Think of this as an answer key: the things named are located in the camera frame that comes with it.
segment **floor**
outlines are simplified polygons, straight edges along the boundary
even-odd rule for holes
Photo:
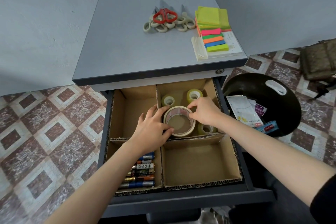
[[[336,90],[316,101],[299,49],[254,55],[228,77],[256,72],[284,82],[302,108],[300,126],[281,141],[336,167]],[[0,222],[41,223],[96,170],[106,99],[89,86],[0,98]]]

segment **masking tape roll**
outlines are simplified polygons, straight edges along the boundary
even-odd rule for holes
[[[162,106],[169,105],[169,107],[176,106],[175,98],[171,95],[164,95],[161,99]]]
[[[187,92],[187,101],[188,103],[191,103],[202,96],[203,96],[202,91],[198,89],[191,89]]]
[[[209,126],[209,125],[204,125],[202,123],[198,124],[197,130],[198,130],[199,135],[207,135],[207,134],[210,134],[210,133],[216,133],[217,132],[217,128],[215,128],[213,126]]]
[[[184,106],[175,106],[170,108],[163,117],[163,123],[169,124],[169,121],[173,121],[172,118],[174,116],[185,116],[187,119],[184,121],[176,120],[176,124],[169,124],[171,125],[175,131],[172,134],[174,137],[185,137],[192,133],[195,128],[196,121],[194,119],[189,118],[189,114],[192,113],[187,107]]]

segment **white wall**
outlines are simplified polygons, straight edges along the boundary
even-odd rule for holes
[[[248,55],[336,37],[336,0],[216,1]],[[96,3],[0,0],[0,96],[72,84]]]

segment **cardboard organizer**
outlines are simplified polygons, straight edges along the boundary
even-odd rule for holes
[[[211,78],[115,90],[104,162],[132,136],[141,113],[146,113],[155,104],[160,108],[161,97],[170,92],[180,94],[180,105],[187,107],[186,95],[190,89],[201,90],[223,110]],[[223,185],[242,180],[231,138],[223,132],[199,136],[197,124],[190,137],[169,138],[155,151],[153,162],[155,187],[120,189],[115,196]]]

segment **person's right arm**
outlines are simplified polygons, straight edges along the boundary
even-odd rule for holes
[[[196,106],[191,118],[229,134],[308,206],[336,173],[329,165],[225,115],[209,97],[191,102],[188,108]]]

